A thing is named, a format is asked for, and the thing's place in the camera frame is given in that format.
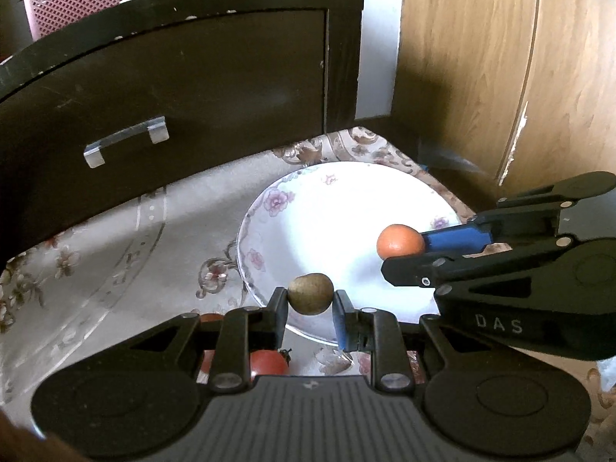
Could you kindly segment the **floral beige tablecloth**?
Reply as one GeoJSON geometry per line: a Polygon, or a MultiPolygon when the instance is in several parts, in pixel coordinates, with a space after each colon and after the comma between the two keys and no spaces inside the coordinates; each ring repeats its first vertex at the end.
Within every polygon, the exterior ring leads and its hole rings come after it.
{"type": "Polygon", "coordinates": [[[198,173],[85,221],[11,259],[1,276],[1,408],[29,425],[48,374],[179,313],[250,306],[237,236],[278,178],[333,162],[422,181],[460,220],[473,210],[377,132],[354,127],[198,173]]]}

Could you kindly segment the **small orange tangerine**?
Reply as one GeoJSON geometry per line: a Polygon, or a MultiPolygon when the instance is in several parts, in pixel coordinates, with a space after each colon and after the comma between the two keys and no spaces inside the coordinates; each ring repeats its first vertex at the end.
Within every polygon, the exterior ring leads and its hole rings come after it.
{"type": "Polygon", "coordinates": [[[397,256],[415,256],[425,251],[424,237],[404,224],[392,224],[377,239],[377,254],[382,260],[397,256]]]}

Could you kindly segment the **dark wooden nightstand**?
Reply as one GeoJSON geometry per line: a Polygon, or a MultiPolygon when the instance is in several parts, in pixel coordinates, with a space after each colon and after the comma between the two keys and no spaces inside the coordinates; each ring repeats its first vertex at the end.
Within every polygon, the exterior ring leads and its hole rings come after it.
{"type": "Polygon", "coordinates": [[[1,66],[1,254],[356,113],[363,0],[132,0],[1,66]],[[151,118],[169,139],[91,169],[151,118]]]}

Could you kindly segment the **small red tomato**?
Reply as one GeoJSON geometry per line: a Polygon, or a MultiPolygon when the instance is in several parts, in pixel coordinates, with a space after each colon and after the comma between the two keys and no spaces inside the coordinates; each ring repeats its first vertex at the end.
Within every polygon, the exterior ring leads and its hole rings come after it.
{"type": "Polygon", "coordinates": [[[289,349],[268,350],[261,349],[251,353],[251,379],[260,375],[287,375],[291,361],[289,349]]]}

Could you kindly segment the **white floral plate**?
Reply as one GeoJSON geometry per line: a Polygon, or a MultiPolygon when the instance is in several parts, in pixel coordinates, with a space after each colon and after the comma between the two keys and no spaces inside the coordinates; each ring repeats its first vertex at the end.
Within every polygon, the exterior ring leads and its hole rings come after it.
{"type": "Polygon", "coordinates": [[[459,224],[437,191],[390,167],[337,162],[292,172],[267,187],[246,212],[237,261],[261,306],[298,276],[327,275],[353,306],[416,323],[437,313],[429,288],[394,287],[381,275],[377,239],[390,224],[432,231],[459,224]]]}

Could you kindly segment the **pale brown longan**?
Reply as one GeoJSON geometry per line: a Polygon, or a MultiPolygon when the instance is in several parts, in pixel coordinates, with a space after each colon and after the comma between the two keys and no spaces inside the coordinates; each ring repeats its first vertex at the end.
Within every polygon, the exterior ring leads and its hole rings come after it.
{"type": "Polygon", "coordinates": [[[292,309],[305,316],[324,313],[333,300],[334,287],[322,273],[309,273],[292,280],[287,297],[292,309]]]}

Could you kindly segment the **wooden wardrobe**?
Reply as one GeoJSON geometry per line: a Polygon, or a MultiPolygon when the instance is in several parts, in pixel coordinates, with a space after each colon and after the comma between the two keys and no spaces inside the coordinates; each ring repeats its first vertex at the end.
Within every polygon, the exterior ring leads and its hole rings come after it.
{"type": "Polygon", "coordinates": [[[393,114],[476,209],[615,167],[615,0],[403,0],[393,114]]]}

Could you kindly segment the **red-orange round fruit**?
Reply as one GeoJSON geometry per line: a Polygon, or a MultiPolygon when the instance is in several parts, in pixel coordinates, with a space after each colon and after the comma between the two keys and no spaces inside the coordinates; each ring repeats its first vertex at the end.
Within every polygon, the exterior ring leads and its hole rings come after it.
{"type": "Polygon", "coordinates": [[[214,322],[214,321],[222,321],[223,314],[218,313],[204,313],[199,316],[199,321],[201,323],[214,322]]]}

